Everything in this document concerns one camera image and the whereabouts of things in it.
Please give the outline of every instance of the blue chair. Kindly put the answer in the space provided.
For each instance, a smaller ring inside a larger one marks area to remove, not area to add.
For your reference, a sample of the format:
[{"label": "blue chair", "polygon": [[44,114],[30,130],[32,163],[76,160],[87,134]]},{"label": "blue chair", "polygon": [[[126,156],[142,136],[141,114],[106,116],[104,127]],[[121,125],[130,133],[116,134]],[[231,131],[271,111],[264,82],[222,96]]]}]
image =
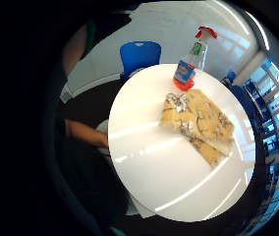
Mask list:
[{"label": "blue chair", "polygon": [[153,41],[131,41],[120,48],[124,68],[121,79],[126,81],[132,72],[159,64],[161,46]]}]

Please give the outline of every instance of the floor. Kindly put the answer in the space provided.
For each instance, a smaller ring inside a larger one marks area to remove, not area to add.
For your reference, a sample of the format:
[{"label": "floor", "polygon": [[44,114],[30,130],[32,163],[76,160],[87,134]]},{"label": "floor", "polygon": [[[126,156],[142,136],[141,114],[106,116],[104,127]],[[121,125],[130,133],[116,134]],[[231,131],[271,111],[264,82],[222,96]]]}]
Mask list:
[{"label": "floor", "polygon": [[[121,83],[113,81],[83,92],[64,104],[60,101],[58,109],[66,118],[79,120],[96,127],[109,117],[111,105]],[[169,220],[158,215],[142,219],[139,215],[124,216],[114,227],[129,236],[165,235],[235,235],[246,220],[252,218],[262,200],[266,183],[266,168],[262,140],[257,138],[256,161],[251,182],[239,201],[225,213],[200,222],[185,223]]]}]

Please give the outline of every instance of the table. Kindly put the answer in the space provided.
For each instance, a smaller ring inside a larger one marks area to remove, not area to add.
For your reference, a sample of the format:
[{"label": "table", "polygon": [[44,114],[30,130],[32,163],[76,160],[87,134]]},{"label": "table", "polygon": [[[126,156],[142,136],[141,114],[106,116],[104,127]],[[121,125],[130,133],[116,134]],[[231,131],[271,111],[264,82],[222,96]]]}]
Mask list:
[{"label": "table", "polygon": [[185,222],[206,220],[226,211],[246,190],[255,162],[250,120],[235,96],[199,70],[201,89],[235,125],[232,156],[211,169],[181,135],[160,127],[166,94],[177,64],[161,64],[133,75],[117,94],[109,115],[112,162],[130,194],[160,216]]}]

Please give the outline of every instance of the spray bottle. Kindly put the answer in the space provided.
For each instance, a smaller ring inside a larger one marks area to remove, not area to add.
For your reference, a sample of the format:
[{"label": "spray bottle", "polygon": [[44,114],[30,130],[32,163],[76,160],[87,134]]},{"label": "spray bottle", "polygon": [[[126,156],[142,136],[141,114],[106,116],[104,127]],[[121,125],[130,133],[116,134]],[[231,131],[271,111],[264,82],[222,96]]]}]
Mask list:
[{"label": "spray bottle", "polygon": [[181,90],[188,90],[194,86],[195,67],[203,70],[207,52],[207,41],[210,38],[217,38],[218,34],[212,28],[199,27],[196,34],[198,41],[188,55],[184,56],[178,65],[173,82]]}]

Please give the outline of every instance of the wall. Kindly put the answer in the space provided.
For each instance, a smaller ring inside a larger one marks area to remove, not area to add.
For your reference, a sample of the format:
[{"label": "wall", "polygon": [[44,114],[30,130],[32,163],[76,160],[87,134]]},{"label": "wall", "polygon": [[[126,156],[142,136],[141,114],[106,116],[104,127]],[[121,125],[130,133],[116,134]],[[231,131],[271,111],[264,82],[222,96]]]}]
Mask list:
[{"label": "wall", "polygon": [[166,1],[140,4],[132,21],[102,41],[69,76],[71,93],[88,84],[123,71],[120,46],[131,40],[154,40],[161,44],[160,63],[178,63],[195,42],[199,26],[216,29],[218,39],[209,41],[204,70],[222,79],[229,69],[236,73],[255,54],[258,46],[250,26],[238,12],[216,1]]}]

